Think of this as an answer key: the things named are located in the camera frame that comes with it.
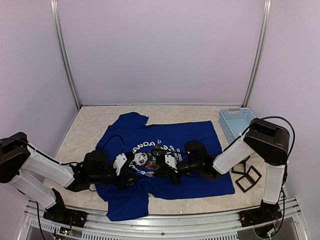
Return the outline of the blue printed t-shirt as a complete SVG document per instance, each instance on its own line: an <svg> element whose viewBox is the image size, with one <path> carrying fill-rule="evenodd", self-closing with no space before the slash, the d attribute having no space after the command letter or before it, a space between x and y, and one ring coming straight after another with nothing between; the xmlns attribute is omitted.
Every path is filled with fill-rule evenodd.
<svg viewBox="0 0 320 240"><path fill-rule="evenodd" d="M235 193L230 174L213 169L222 148L211 121L149 125L147 116L130 112L107 128L96 149L117 174L96 186L111 221L147 216L149 195L176 200Z"/></svg>

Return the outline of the black display box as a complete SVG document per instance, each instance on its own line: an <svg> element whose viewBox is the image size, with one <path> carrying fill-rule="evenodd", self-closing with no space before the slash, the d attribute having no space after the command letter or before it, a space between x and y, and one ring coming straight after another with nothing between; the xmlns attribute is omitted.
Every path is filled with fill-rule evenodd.
<svg viewBox="0 0 320 240"><path fill-rule="evenodd" d="M243 193L246 193L251 190L261 178L262 174L252 165L235 183Z"/></svg>
<svg viewBox="0 0 320 240"><path fill-rule="evenodd" d="M247 172L247 161L250 159L250 156L244 158L241 162L237 163L232 169L233 174L244 175Z"/></svg>

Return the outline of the round brooch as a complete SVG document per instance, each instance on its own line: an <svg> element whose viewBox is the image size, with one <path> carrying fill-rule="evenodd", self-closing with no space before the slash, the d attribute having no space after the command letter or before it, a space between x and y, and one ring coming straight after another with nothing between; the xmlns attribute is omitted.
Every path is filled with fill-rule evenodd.
<svg viewBox="0 0 320 240"><path fill-rule="evenodd" d="M145 173L145 175L147 176L147 177L153 177L154 176L154 172L146 172Z"/></svg>

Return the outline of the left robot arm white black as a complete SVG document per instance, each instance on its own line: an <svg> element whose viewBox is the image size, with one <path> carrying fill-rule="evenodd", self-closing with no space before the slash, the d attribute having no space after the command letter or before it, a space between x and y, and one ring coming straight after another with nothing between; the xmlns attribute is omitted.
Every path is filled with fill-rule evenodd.
<svg viewBox="0 0 320 240"><path fill-rule="evenodd" d="M70 218L61 194L43 185L33 174L56 182L71 192L88 190L95 184L127 188L140 177L129 167L132 152L122 153L113 163L102 150L93 150L78 163L61 163L31 145L24 132L0 140L0 182L16 188L42 205L46 213L63 223Z"/></svg>

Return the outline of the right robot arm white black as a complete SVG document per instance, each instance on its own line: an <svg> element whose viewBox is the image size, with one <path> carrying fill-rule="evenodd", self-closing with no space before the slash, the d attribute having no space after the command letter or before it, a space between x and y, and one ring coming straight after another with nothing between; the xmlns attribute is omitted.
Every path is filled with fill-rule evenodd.
<svg viewBox="0 0 320 240"><path fill-rule="evenodd" d="M296 133L294 129L269 122L270 116L254 118L249 126L239 134L220 154L210 155L205 145L198 140L190 140L184 145L186 160L177 161L176 152L156 148L151 150L160 166L155 175L180 183L180 177L200 173L203 177L215 178L225 175L233 167L252 154L260 156L266 164L264 192L256 218L266 222L275 212L288 170L288 159L292 153Z"/></svg>

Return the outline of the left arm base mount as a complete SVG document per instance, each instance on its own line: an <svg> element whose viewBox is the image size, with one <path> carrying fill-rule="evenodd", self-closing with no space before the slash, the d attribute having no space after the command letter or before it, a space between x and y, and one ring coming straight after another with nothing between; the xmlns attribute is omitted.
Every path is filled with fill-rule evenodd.
<svg viewBox="0 0 320 240"><path fill-rule="evenodd" d="M67 208L61 194L54 188L52 190L55 196L55 204L50 208L45 208L43 217L70 227L84 228L88 214L85 211Z"/></svg>

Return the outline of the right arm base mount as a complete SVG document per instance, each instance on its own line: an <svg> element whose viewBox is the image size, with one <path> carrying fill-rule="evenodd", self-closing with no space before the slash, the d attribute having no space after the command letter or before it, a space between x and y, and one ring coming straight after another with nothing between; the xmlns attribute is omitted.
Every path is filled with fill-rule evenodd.
<svg viewBox="0 0 320 240"><path fill-rule="evenodd" d="M278 203L269 204L263 202L263 200L259 207L239 212L240 223L243 228L275 221L282 217L283 214Z"/></svg>

